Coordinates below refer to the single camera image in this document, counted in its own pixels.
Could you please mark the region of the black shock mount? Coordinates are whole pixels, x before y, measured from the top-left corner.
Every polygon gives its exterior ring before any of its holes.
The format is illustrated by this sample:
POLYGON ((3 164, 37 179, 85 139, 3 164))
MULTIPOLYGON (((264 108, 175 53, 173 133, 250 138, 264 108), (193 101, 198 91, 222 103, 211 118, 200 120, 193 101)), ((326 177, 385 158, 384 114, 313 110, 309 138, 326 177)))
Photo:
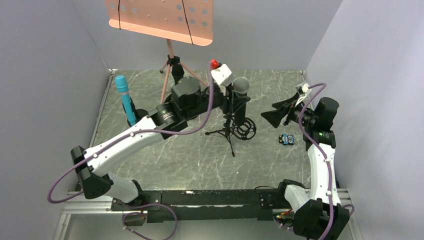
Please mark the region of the black shock mount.
POLYGON ((255 137, 257 133, 257 126, 255 122, 246 117, 244 123, 241 125, 237 125, 235 123, 235 118, 231 114, 226 114, 223 116, 225 122, 223 124, 223 128, 213 131, 208 131, 205 133, 206 136, 210 136, 213 134, 219 134, 224 137, 226 141, 229 143, 231 155, 235 157, 235 152, 233 149, 233 144, 231 141, 231 136, 234 136, 238 140, 248 141, 255 137))

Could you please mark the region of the small black mic stand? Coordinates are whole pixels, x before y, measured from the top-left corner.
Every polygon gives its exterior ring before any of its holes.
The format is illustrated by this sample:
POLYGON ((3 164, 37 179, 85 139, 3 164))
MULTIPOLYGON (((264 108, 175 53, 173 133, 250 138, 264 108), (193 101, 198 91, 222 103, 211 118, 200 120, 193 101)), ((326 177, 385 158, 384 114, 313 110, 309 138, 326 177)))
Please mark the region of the small black mic stand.
POLYGON ((130 113, 127 113, 127 124, 132 127, 138 123, 143 117, 147 116, 149 113, 147 110, 142 108, 136 108, 132 99, 130 99, 130 113))

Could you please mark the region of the blue microphone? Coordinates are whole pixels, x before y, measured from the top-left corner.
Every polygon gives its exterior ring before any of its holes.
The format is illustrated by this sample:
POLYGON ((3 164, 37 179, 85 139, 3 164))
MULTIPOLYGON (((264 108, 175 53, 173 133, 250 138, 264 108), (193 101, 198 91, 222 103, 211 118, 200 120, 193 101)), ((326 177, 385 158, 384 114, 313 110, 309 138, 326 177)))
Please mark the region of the blue microphone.
POLYGON ((134 103, 129 93, 129 85, 127 79, 123 75, 118 75, 115 77, 116 89, 120 94, 120 99, 124 108, 124 112, 127 117, 129 125, 132 127, 137 123, 137 117, 135 113, 134 103))

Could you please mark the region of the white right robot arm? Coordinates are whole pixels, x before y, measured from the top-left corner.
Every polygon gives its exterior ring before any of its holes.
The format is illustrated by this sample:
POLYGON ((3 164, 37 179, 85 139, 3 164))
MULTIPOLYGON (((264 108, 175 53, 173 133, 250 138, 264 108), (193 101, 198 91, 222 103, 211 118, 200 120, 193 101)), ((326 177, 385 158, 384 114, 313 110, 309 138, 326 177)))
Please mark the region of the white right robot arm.
POLYGON ((350 219, 348 209, 342 207, 339 198, 334 160, 336 138, 331 130, 339 103, 322 97, 315 109, 301 102, 299 94, 272 104, 271 111, 261 113, 274 128, 300 124, 311 168, 310 189, 293 180, 283 180, 279 192, 290 204, 294 213, 293 232, 309 240, 336 240, 350 219))

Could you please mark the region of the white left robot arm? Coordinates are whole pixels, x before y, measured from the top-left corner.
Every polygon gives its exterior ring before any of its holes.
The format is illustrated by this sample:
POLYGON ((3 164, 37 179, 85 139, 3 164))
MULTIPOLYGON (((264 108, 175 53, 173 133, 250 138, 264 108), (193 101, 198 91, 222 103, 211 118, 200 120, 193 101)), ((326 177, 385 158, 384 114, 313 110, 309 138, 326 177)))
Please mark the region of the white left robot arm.
POLYGON ((77 146, 71 150, 82 194, 89 200, 109 196, 132 206, 141 205, 145 195, 140 184, 115 175, 111 168, 143 148, 173 135, 184 135, 187 122, 203 113, 209 114, 215 108, 228 111, 230 102, 243 98, 249 88, 248 80, 240 77, 227 86, 213 82, 212 87, 205 89, 194 77, 182 78, 171 88, 164 103, 129 129, 97 146, 77 146))

